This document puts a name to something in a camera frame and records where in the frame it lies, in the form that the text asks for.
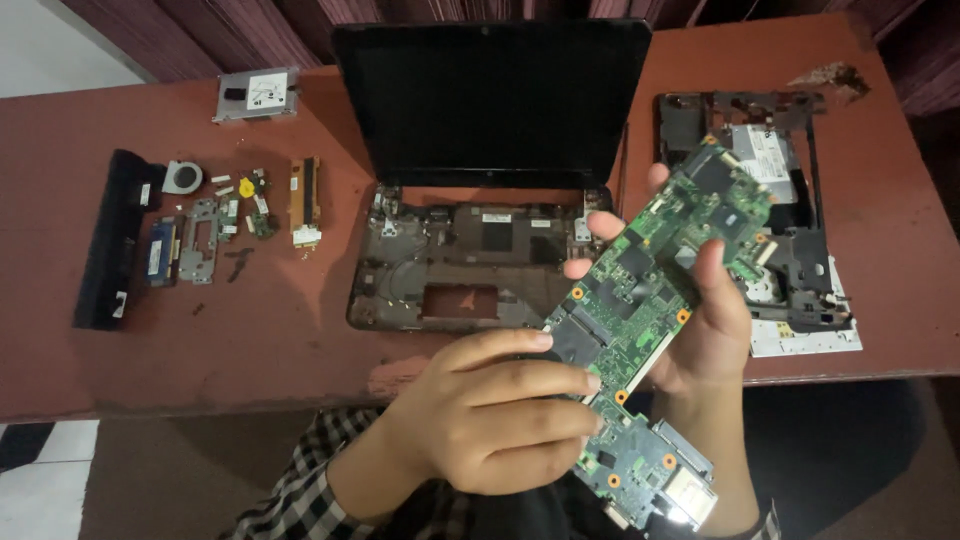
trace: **fingernail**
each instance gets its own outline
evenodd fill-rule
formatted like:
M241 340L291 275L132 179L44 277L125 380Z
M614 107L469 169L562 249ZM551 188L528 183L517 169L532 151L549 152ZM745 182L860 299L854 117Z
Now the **fingernail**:
M587 386L591 394L595 394L600 389L600 378L590 370L587 370Z
M537 332L537 335L534 337L534 343L540 345L541 347L550 347L553 345L553 336L545 331Z

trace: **finger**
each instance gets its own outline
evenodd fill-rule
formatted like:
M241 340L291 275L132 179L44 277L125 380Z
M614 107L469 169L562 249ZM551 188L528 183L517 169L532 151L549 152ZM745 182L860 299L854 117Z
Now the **finger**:
M594 211L587 216L587 228L604 240L613 240L620 236L625 227L622 219L609 212Z
M489 453L593 436L603 427L602 419L590 407L565 399L475 407L468 420L471 432L480 437L474 444Z
M500 404L554 394L588 396L600 378L586 369L550 360L511 360L464 373L465 401L470 406Z
M553 337L534 329L501 329L462 337L435 356L447 371L466 371L500 356L519 353L543 353L553 345Z
M488 456L480 465L476 492L504 495L546 485L576 463L584 448L584 439L542 443L502 450Z
M663 163L654 163L647 174L647 195L653 198L668 178L670 178L670 169Z
M700 246L700 253L693 265L702 302L698 313L706 322L723 333L739 334L746 327L749 331L750 313L743 297L723 266L724 243L713 238Z
M564 275L579 280L590 271L593 261L588 258L572 258L564 263Z

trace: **wooden table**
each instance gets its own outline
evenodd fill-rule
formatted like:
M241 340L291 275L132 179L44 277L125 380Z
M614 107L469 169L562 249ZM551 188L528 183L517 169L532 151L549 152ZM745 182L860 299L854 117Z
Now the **wooden table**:
M880 58L842 13L657 33L630 117L625 212L645 203L656 94L786 89L841 60L873 91L819 117L817 146L829 246L864 351L752 359L749 382L960 373L960 249ZM0 421L381 401L450 340L347 325L370 166L336 69L301 84L297 117L223 126L210 122L216 81L0 101ZM324 239L303 260L287 231L265 242L242 233L221 248L213 285L145 291L122 332L71 329L114 148L194 160L213 176L265 167L281 213L289 159L319 155ZM174 204L190 202L165 197L166 212ZM255 252L227 283L223 252L243 247Z

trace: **person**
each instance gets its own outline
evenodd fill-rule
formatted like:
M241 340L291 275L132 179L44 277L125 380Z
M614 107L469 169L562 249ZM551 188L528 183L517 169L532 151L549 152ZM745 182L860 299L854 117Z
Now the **person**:
M650 170L651 194L667 176L663 165ZM624 223L593 212L588 226L612 240ZM692 271L702 303L647 375L655 388L652 417L665 418L714 464L718 502L698 534L779 538L772 502L757 500L747 465L742 385L751 316L722 265L723 248L711 240L700 249ZM569 260L564 272L576 280L589 266ZM550 396L593 394L600 380L559 362L505 359L545 352L551 343L549 333L533 329L463 337L437 352L385 410L318 413L272 497L243 513L225 537L636 533L613 526L598 498L567 473L602 421L586 405ZM688 534L666 520L647 532Z

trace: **motherboard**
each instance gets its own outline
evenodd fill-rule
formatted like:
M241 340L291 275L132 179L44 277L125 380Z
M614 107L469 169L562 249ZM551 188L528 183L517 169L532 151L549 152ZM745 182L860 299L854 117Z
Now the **motherboard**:
M624 404L700 303L691 272L704 242L725 242L723 262L736 277L762 277L777 248L759 232L774 199L707 136L545 321L550 356L603 382L581 398L605 426L574 472L623 528L644 528L659 513L697 529L716 502L709 461L668 424L649 426Z

